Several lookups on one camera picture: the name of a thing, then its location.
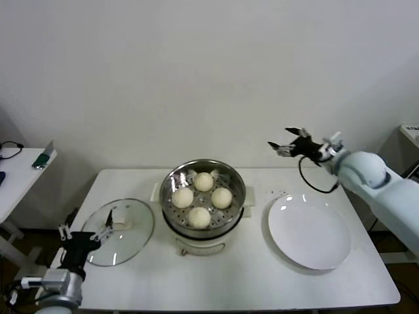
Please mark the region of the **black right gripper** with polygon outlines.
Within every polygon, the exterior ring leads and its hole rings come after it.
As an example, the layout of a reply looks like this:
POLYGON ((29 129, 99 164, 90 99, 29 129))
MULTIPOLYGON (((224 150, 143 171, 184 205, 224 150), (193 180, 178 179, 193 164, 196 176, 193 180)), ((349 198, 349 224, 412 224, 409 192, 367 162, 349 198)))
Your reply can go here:
POLYGON ((285 130, 296 135, 298 138, 296 138, 292 144, 288 145, 279 145, 268 141, 268 144, 278 156, 296 157, 301 155, 307 158, 321 157, 319 150, 322 147, 322 144, 313 142, 311 135, 305 128, 285 128, 285 130))

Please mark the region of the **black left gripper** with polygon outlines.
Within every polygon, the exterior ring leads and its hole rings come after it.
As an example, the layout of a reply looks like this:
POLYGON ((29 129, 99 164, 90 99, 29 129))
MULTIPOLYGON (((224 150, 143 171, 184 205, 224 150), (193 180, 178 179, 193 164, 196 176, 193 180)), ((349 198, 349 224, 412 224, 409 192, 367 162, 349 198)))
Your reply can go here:
POLYGON ((84 270, 90 252, 99 249, 99 242, 104 241, 113 233, 113 210, 110 210, 105 228, 100 232, 72 232, 70 227, 77 216, 78 208, 74 208, 66 217, 63 224, 58 226, 65 256, 61 262, 61 268, 76 272, 84 270))

